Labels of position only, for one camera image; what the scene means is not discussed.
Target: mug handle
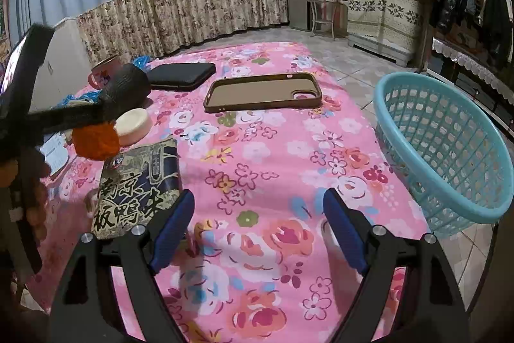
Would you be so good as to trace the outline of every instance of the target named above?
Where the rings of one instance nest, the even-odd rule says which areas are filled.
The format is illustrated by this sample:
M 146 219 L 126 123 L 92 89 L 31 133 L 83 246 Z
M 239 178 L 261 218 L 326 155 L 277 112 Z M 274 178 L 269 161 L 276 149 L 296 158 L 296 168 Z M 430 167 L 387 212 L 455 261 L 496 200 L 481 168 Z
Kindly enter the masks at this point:
M 89 82 L 90 86 L 94 89 L 100 90 L 101 88 L 97 85 L 97 83 L 94 81 L 94 76 L 92 73 L 89 73 L 87 76 L 87 81 Z

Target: white cabinet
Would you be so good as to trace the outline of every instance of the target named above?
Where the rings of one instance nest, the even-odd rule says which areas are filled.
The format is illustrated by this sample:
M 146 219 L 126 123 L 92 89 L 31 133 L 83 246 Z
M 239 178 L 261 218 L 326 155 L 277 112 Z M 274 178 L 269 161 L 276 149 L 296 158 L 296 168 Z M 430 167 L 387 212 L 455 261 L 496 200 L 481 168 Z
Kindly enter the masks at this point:
M 87 85 L 93 67 L 75 19 L 65 18 L 55 28 L 36 78 L 31 111 L 51 108 L 67 95 L 76 94 Z

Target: basket rim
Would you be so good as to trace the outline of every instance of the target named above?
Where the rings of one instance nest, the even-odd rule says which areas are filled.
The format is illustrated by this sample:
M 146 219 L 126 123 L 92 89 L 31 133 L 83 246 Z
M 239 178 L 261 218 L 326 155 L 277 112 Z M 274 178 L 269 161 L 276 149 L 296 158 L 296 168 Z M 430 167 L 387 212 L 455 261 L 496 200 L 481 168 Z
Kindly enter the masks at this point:
M 507 172 L 508 179 L 508 184 L 505 185 L 506 190 L 504 192 L 504 197 L 506 198 L 504 198 L 504 201 L 500 206 L 497 208 L 487 208 L 481 207 L 473 201 L 470 201 L 468 198 L 454 190 L 451 185 L 444 182 L 439 174 L 416 152 L 413 146 L 399 131 L 386 107 L 385 86 L 387 86 L 388 83 L 394 83 L 395 79 L 408 79 L 411 82 L 413 79 L 417 79 L 415 82 L 420 86 L 431 84 L 432 86 L 440 88 L 441 93 L 444 93 L 444 90 L 448 91 L 448 96 L 458 95 L 463 102 L 469 105 L 469 112 L 475 117 L 475 120 L 480 121 L 483 129 L 486 131 L 494 131 L 498 135 L 500 141 L 499 148 L 503 149 L 498 152 L 500 164 Z M 514 167 L 512 167 L 512 161 L 510 159 L 507 146 L 494 124 L 489 120 L 484 112 L 464 96 L 462 92 L 458 91 L 453 86 L 447 85 L 440 80 L 426 75 L 411 72 L 395 72 L 382 77 L 378 81 L 375 87 L 373 105 L 376 109 L 377 121 L 387 140 L 395 148 L 397 153 L 400 155 L 400 158 L 402 158 L 405 164 L 407 164 L 409 170 L 411 170 L 416 177 L 423 178 L 423 184 L 434 191 L 431 194 L 437 196 L 442 202 L 452 203 L 452 205 L 445 204 L 445 207 L 452 209 L 459 216 L 463 216 L 469 221 L 478 222 L 480 224 L 492 224 L 507 211 L 512 202 L 512 197 L 514 196 Z

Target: pink tablecloth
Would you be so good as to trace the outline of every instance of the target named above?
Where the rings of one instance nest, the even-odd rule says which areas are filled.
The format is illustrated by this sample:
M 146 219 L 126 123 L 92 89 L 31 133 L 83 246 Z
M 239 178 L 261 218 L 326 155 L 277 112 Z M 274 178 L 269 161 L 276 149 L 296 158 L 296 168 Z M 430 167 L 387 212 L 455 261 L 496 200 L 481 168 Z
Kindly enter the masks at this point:
M 322 212 L 335 187 L 347 205 L 408 238 L 427 231 L 420 208 L 385 162 L 358 106 L 301 44 L 248 44 L 158 60 L 211 61 L 217 73 L 190 94 L 153 91 L 154 122 L 140 144 L 178 139 L 183 186 L 196 200 L 192 249 L 156 277 L 170 313 L 193 342 L 325 342 L 350 307 L 360 276 L 347 265 Z M 205 114 L 216 78 L 310 72 L 323 91 L 315 110 Z M 42 271 L 29 284 L 50 307 L 77 237 L 89 230 L 102 163 L 75 157 L 48 182 Z M 142 338 L 124 276 L 113 269 L 127 331 Z M 403 271 L 375 333 L 387 333 Z

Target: black cylindrical object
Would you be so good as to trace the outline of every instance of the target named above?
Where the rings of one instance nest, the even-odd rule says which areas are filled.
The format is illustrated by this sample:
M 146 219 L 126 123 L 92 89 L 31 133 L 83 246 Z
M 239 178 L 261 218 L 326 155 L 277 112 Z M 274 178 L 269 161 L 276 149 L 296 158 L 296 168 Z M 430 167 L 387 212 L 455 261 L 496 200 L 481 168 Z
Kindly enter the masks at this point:
M 130 109 L 137 108 L 151 90 L 145 72 L 130 63 L 123 65 L 98 96 L 105 119 L 115 120 Z

